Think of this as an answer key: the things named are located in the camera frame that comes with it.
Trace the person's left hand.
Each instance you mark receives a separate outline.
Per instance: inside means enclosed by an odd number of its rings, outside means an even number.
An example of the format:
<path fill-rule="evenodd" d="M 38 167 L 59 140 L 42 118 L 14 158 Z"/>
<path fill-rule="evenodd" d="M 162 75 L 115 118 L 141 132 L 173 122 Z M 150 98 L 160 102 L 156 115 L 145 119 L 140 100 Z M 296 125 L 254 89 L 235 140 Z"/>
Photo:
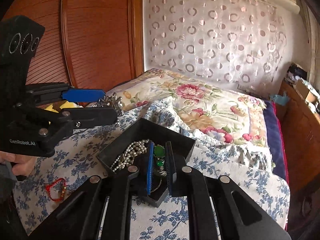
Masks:
<path fill-rule="evenodd" d="M 15 176 L 29 176 L 33 171 L 37 161 L 37 157 L 7 152 L 1 152 L 0 157 L 1 163 L 8 161 L 15 164 L 12 167 L 12 173 Z"/>

